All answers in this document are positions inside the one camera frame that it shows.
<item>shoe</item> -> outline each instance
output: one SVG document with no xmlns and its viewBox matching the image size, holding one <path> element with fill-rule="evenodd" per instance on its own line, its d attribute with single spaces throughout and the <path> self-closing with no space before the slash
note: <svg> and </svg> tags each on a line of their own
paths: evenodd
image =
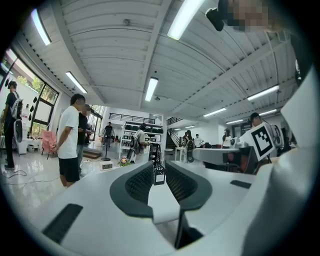
<svg viewBox="0 0 320 256">
<path fill-rule="evenodd" d="M 10 171 L 14 171 L 14 170 L 15 170 L 15 167 L 14 167 L 14 166 L 13 166 L 13 167 L 10 167 L 9 165 L 5 164 L 5 165 L 4 165 L 4 169 L 10 170 Z"/>
</svg>

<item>black shorts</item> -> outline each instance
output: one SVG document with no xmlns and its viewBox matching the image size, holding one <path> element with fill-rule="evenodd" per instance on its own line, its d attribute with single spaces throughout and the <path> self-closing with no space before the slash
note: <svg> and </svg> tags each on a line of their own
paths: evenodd
<svg viewBox="0 0 320 256">
<path fill-rule="evenodd" d="M 65 176 L 67 182 L 77 182 L 80 180 L 78 170 L 78 158 L 59 158 L 60 174 Z"/>
</svg>

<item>black t-shirt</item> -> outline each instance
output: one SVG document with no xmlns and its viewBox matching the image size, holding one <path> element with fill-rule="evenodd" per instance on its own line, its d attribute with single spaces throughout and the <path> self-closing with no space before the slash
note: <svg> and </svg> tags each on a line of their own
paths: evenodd
<svg viewBox="0 0 320 256">
<path fill-rule="evenodd" d="M 15 96 L 15 94 L 13 92 L 10 92 L 8 94 L 8 96 L 6 97 L 5 104 L 9 106 L 8 112 L 6 113 L 6 118 L 5 118 L 5 122 L 6 123 L 16 121 L 16 119 L 13 118 L 12 114 L 11 114 L 11 108 L 14 105 L 14 103 L 16 102 L 16 100 L 17 100 L 17 98 L 16 98 L 16 96 Z"/>
<path fill-rule="evenodd" d="M 87 117 L 81 113 L 79 113 L 78 128 L 82 128 L 83 130 L 83 132 L 78 132 L 78 145 L 84 145 L 86 139 Z"/>
<path fill-rule="evenodd" d="M 111 135 L 112 131 L 113 131 L 113 127 L 111 125 L 110 126 L 107 125 L 105 127 L 105 135 Z"/>
</svg>

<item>fluorescent light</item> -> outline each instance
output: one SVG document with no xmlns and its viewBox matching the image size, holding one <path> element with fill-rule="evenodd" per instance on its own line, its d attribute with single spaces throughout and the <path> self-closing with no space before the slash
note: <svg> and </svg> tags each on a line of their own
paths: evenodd
<svg viewBox="0 0 320 256">
<path fill-rule="evenodd" d="M 276 109 L 273 109 L 273 110 L 270 110 L 268 112 L 260 113 L 259 116 L 264 116 L 264 115 L 267 115 L 267 114 L 270 114 L 270 113 L 274 113 L 276 111 L 277 111 Z"/>
<path fill-rule="evenodd" d="M 145 96 L 145 100 L 147 102 L 151 101 L 152 95 L 154 94 L 158 81 L 159 81 L 158 78 L 150 77 L 148 90 L 146 91 L 146 96 Z"/>
<path fill-rule="evenodd" d="M 184 0 L 168 31 L 168 37 L 179 40 L 205 0 Z"/>
<path fill-rule="evenodd" d="M 270 94 L 270 93 L 275 92 L 277 90 L 279 90 L 279 85 L 273 86 L 273 87 L 271 87 L 269 89 L 263 90 L 263 91 L 255 94 L 255 95 L 252 95 L 252 96 L 248 97 L 248 101 L 253 101 L 253 100 L 257 99 L 257 98 L 260 98 L 260 97 L 262 97 L 264 95 Z"/>
<path fill-rule="evenodd" d="M 227 110 L 227 109 L 223 107 L 223 108 L 221 108 L 221 109 L 219 109 L 219 110 L 217 110 L 217 111 L 214 111 L 214 112 L 212 112 L 212 113 L 205 114 L 204 117 L 206 118 L 206 117 L 212 116 L 212 115 L 214 115 L 214 114 L 220 113 L 220 112 L 225 111 L 225 110 Z"/>
<path fill-rule="evenodd" d="M 45 28 L 44 28 L 42 21 L 40 20 L 39 13 L 38 13 L 37 9 L 34 9 L 31 12 L 31 17 L 33 19 L 34 25 L 35 25 L 36 29 L 38 30 L 38 33 L 39 33 L 40 37 L 42 38 L 44 44 L 46 46 L 49 45 L 51 43 L 51 40 L 50 40 L 49 36 L 47 35 L 47 32 L 45 31 Z"/>
<path fill-rule="evenodd" d="M 78 82 L 78 80 L 74 77 L 74 75 L 68 71 L 65 72 L 65 74 L 70 78 L 70 80 L 76 85 L 76 87 L 78 87 L 80 89 L 81 92 L 83 92 L 84 94 L 87 93 L 87 91 L 82 87 L 82 85 Z"/>
<path fill-rule="evenodd" d="M 243 120 L 240 119 L 240 120 L 237 120 L 237 121 L 227 122 L 226 124 L 229 125 L 229 124 L 239 123 L 239 122 L 242 122 L 242 121 Z"/>
</svg>

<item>pink chair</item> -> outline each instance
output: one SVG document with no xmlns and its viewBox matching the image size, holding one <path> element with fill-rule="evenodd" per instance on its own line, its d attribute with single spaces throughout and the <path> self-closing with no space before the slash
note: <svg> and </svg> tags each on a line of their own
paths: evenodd
<svg viewBox="0 0 320 256">
<path fill-rule="evenodd" d="M 57 137 L 55 135 L 55 133 L 53 131 L 49 131 L 49 130 L 43 130 L 42 131 L 42 153 L 41 155 L 45 152 L 48 153 L 48 157 L 49 158 L 49 154 L 53 153 L 54 151 L 51 149 L 51 147 L 53 146 L 53 144 L 57 142 Z"/>
</svg>

